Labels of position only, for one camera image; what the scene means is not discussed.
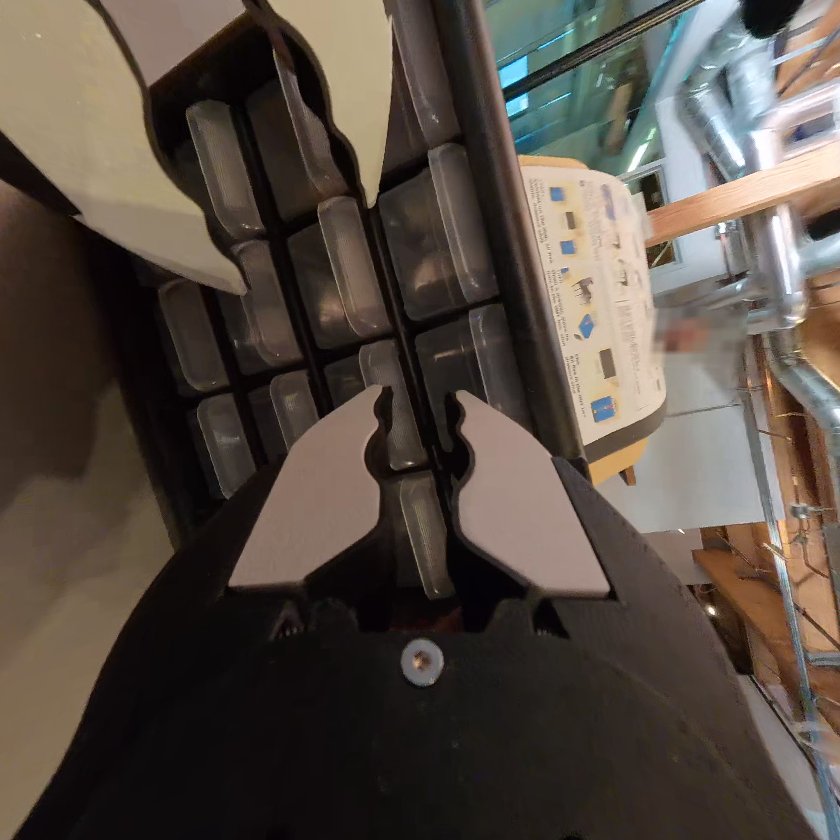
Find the rows of clear small drawers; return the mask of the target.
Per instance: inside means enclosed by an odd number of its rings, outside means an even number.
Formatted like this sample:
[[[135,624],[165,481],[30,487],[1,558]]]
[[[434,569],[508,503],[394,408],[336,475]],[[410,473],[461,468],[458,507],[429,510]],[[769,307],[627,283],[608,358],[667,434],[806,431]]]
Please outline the rows of clear small drawers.
[[[234,220],[229,190],[243,191],[242,234],[229,238],[247,294],[176,276],[156,290],[154,316],[183,415],[173,444],[189,444],[180,522],[199,513],[210,549],[231,560],[232,592],[358,593],[384,585],[449,601],[465,550],[452,516],[456,477],[447,395],[464,390],[530,426],[466,150],[419,151],[385,178],[373,209],[339,178],[319,189],[297,128],[305,110],[283,70],[262,85],[211,91],[209,81],[168,86],[153,100],[161,146],[210,210]],[[394,470],[373,449],[381,519],[366,539],[292,587],[230,587],[228,579],[292,445],[334,409],[324,368],[361,346],[395,340],[427,465]]]

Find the clear plastic cabinet drawer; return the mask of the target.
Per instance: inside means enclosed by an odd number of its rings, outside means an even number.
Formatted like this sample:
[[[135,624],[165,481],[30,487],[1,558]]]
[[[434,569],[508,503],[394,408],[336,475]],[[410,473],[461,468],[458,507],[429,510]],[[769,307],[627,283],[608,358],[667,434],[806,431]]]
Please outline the clear plastic cabinet drawer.
[[[391,468],[404,470],[427,465],[395,340],[365,344],[357,353],[327,364],[324,374],[334,407],[345,404],[372,385],[391,388],[392,426],[387,436]]]

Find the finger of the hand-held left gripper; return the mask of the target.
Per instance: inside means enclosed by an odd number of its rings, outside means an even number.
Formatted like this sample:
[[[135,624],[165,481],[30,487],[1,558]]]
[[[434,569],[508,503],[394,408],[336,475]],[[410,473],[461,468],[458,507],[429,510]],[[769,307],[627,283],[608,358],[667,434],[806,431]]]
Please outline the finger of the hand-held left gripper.
[[[154,132],[149,89],[99,2],[1,2],[2,135],[71,215],[180,277],[245,293]]]
[[[317,71],[330,127],[352,152],[367,207],[380,191],[390,121],[392,17],[382,1],[253,2],[268,33],[289,34]]]

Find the black small parts cabinet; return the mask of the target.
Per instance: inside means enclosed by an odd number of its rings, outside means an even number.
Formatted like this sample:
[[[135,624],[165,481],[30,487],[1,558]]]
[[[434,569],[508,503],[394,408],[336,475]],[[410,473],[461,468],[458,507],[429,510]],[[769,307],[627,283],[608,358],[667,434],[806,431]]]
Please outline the black small parts cabinet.
[[[536,433],[552,455],[569,459],[589,476],[585,447],[571,413],[571,394],[563,373],[559,342],[553,335],[548,293],[545,290],[536,237],[531,229],[526,193],[518,172],[513,141],[503,115],[501,86],[491,58],[490,32],[481,2],[385,2],[393,15],[394,69],[390,127],[381,181],[396,174],[396,167],[419,151],[445,143],[466,151],[476,204],[486,232],[501,304],[507,314],[511,346],[521,389],[530,412],[529,430]],[[262,85],[283,71],[297,80],[305,110],[297,115],[304,130],[301,147],[308,147],[305,167],[319,189],[335,186],[339,178],[348,193],[364,199],[350,184],[350,152],[319,114],[326,103],[314,65],[290,35],[266,32],[250,12],[213,35],[207,43],[182,59],[151,84],[153,100],[168,86],[190,86],[209,81],[218,88],[239,90]],[[218,221],[230,237],[242,235],[243,191],[226,190],[236,207],[234,220],[216,208],[212,233],[230,245],[216,228]],[[162,351],[154,316],[156,290],[161,281],[178,277],[129,255],[102,237],[87,235],[91,272],[111,333],[119,365],[119,382],[139,436],[141,452],[150,472],[164,525],[175,548],[196,532],[180,522],[176,505],[186,488],[186,464],[178,463],[189,444],[173,444],[169,434],[180,431],[179,392],[172,369]],[[196,530],[207,520],[197,516]]]

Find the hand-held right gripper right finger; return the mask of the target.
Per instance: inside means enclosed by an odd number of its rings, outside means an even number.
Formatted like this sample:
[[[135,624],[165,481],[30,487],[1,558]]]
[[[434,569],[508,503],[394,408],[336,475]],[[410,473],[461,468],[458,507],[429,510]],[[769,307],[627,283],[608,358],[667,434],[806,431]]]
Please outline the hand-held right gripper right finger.
[[[447,398],[454,453],[465,455],[452,496],[459,538],[523,587],[606,598],[609,580],[549,450],[468,391]]]

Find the wooden ceiling beam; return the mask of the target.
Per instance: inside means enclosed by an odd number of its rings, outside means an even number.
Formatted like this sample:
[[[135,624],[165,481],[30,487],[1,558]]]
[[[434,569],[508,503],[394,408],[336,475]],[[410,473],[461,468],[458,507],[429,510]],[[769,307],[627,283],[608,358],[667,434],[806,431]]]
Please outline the wooden ceiling beam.
[[[720,222],[788,203],[838,183],[838,145],[828,144],[769,170],[666,204],[647,213],[645,245],[652,247]]]

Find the silver metal duct pipes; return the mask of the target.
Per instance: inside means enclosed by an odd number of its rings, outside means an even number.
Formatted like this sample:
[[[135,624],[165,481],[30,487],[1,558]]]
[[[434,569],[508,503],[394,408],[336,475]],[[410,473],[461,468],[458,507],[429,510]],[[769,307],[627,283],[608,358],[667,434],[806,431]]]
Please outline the silver metal duct pipes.
[[[828,453],[838,460],[838,385],[803,354],[796,330],[808,308],[806,282],[838,268],[838,235],[814,240],[802,234],[792,207],[798,189],[815,181],[793,172],[808,154],[837,152],[837,141],[791,144],[793,129],[831,116],[838,123],[838,81],[780,99],[768,44],[802,2],[740,2],[738,11],[709,37],[679,85],[679,119],[699,151],[710,156],[725,186],[752,204],[720,210],[722,219],[746,217],[752,225],[763,309],[748,316],[748,332],[766,335],[764,346],[779,382],[814,416]]]

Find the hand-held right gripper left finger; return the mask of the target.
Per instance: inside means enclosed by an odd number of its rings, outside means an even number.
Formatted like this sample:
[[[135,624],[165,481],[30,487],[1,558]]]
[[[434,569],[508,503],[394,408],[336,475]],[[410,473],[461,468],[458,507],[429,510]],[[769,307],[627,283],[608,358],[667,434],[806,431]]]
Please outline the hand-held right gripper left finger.
[[[230,587],[303,585],[373,533],[382,489],[371,458],[386,443],[391,408],[389,386],[368,386],[292,445]]]

